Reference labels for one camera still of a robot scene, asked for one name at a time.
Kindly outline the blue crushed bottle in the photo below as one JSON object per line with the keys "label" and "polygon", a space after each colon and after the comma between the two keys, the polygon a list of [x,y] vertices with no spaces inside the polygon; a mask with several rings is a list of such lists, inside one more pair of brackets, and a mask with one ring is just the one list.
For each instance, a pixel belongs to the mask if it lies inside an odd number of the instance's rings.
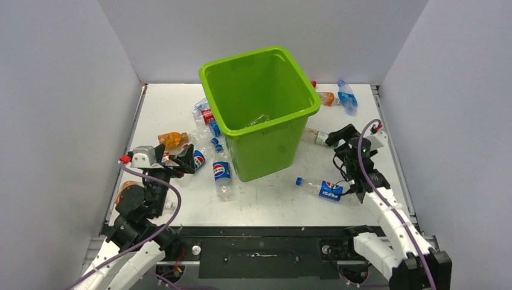
{"label": "blue crushed bottle", "polygon": [[351,87],[342,79],[338,80],[338,97],[348,115],[355,115],[358,103]]}

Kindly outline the large clear white-cap bottle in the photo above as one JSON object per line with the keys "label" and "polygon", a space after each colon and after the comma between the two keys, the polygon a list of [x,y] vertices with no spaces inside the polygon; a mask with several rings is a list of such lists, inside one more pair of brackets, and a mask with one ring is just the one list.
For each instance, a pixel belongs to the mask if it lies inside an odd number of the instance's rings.
{"label": "large clear white-cap bottle", "polygon": [[245,126],[245,128],[251,127],[251,126],[255,126],[255,125],[258,125],[258,124],[262,124],[262,123],[265,123],[265,122],[270,121],[270,120],[271,120],[271,117],[269,115],[261,114],[257,118],[255,118],[254,120],[250,121]]}

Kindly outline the green plastic bin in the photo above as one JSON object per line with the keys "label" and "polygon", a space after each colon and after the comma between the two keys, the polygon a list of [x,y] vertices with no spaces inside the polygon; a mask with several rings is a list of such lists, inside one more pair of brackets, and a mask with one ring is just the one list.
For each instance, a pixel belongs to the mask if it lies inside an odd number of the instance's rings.
{"label": "green plastic bin", "polygon": [[[199,78],[241,182],[293,164],[321,100],[284,47],[260,48],[202,65]],[[245,126],[261,114],[270,121]]]}

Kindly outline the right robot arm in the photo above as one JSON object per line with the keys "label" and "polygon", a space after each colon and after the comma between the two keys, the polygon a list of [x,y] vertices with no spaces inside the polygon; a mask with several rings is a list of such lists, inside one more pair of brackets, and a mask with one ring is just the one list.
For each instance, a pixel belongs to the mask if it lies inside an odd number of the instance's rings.
{"label": "right robot arm", "polygon": [[388,144],[387,133],[378,119],[359,132],[353,124],[327,134],[325,144],[334,148],[342,177],[350,183],[349,195],[375,217],[389,243],[367,226],[345,232],[343,254],[367,260],[388,281],[389,289],[450,289],[452,260],[437,250],[410,220],[406,207],[396,199],[390,183],[375,167],[372,157]]}

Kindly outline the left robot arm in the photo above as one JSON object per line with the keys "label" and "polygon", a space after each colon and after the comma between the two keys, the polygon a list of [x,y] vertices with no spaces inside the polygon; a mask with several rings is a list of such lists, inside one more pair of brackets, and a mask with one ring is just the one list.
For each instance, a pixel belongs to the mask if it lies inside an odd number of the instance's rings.
{"label": "left robot arm", "polygon": [[99,252],[70,289],[130,289],[158,262],[178,256],[180,243],[167,229],[182,198],[170,180],[195,172],[194,146],[170,155],[170,166],[163,161],[164,151],[163,144],[138,146],[119,158],[121,169],[142,183],[120,191],[117,218],[102,228]]}

